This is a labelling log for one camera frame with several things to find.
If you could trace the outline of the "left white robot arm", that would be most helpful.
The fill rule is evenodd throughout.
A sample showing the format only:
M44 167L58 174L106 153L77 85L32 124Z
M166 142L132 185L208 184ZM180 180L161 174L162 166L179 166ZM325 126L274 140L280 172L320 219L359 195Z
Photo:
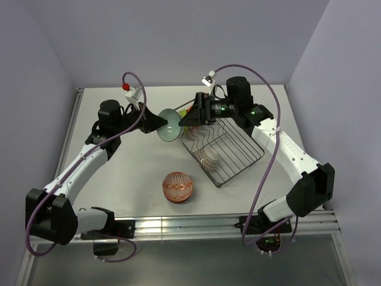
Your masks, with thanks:
M129 113L116 100L102 102L98 120L79 155L43 189L28 192L26 238L35 236L66 245L79 233L95 231L102 238L114 235L114 212L102 207L76 212L73 203L90 178L115 154L121 144L122 133L136 129L151 133L167 123L141 102Z

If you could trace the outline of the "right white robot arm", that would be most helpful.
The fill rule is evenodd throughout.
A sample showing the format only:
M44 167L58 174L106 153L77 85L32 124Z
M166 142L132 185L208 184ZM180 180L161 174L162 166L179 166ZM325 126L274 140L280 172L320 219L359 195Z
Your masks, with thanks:
M258 227L271 232L279 220L305 217L333 197L335 170L331 164L321 164L309 156L285 131L277 117L262 104L256 104L251 85L245 77L235 76L226 81L227 95L216 99L210 92L198 92L192 107L179 126L210 125L219 118L231 118L248 136L259 142L278 161L293 183L292 189L258 211Z

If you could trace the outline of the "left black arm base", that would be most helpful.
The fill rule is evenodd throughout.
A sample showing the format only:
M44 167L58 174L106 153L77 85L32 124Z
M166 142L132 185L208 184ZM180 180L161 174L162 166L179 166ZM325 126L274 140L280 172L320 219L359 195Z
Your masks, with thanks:
M85 241L95 240L117 240L116 243L93 243L93 253L97 257L105 258L114 257L121 250L121 243L129 243L132 245L132 253L126 258L133 257L136 253L137 246L132 241L135 234L135 220L116 220L110 231L89 231L80 234L80 239Z

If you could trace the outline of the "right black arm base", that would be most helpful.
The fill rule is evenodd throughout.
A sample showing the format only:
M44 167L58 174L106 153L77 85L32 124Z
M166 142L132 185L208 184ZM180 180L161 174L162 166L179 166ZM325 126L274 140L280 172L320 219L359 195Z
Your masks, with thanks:
M275 226L277 222L264 221L259 215L254 215L248 225L245 235L261 235L263 232L268 231L271 227ZM280 225L278 228L273 229L264 237L260 238L255 242L255 245L260 251L269 253L280 249L282 245L281 235L291 234L292 226L291 221L287 220L284 224Z

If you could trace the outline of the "pale green celadon bowl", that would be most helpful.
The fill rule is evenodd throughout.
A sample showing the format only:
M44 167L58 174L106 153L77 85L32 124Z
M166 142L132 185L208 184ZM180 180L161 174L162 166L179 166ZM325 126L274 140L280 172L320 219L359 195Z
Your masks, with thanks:
M161 140L165 142L175 141L184 132L184 127L179 125L182 117L176 110L167 108L161 111L158 116L167 121L164 126L157 129L157 134Z

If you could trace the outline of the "brown patterned bowl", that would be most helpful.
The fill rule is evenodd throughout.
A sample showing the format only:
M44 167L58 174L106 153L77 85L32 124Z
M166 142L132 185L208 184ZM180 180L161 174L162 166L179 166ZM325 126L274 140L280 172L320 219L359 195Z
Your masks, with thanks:
M193 156L204 170L208 172L215 171L218 163L218 153L210 146L203 147L195 151Z

